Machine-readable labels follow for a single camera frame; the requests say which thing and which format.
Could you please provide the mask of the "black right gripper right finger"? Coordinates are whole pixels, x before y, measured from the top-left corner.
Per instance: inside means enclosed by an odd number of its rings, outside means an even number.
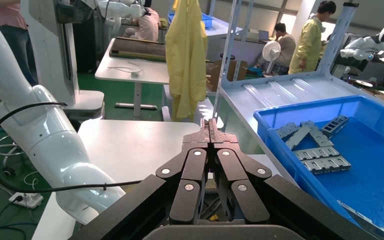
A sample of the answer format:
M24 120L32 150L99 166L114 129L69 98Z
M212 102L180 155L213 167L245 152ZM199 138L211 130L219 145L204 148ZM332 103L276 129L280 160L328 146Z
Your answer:
M209 162L238 240L371 240L373 236L269 167L244 154L235 135L209 121Z

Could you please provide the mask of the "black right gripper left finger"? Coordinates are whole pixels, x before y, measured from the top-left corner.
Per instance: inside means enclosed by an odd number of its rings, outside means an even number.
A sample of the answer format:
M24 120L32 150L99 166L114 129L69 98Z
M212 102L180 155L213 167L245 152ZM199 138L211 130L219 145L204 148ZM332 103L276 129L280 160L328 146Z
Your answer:
M183 137L181 151L109 209L71 236L72 240L150 240L159 230L193 226L205 194L210 121Z

